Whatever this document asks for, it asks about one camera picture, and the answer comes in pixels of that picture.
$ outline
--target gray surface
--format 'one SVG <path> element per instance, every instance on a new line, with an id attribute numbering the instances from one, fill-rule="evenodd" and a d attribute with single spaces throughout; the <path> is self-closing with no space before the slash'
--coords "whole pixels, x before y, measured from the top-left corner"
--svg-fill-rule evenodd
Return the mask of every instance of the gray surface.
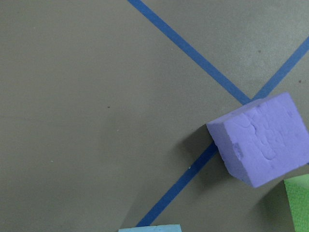
<path id="1" fill-rule="evenodd" d="M 146 3 L 250 97 L 309 35 L 307 1 Z M 125 0 L 2 1 L 0 21 L 0 231 L 135 226 L 240 106 Z M 307 127 L 308 63 L 272 93 Z M 252 189 L 217 154 L 154 224 L 291 232 L 282 179 Z"/>

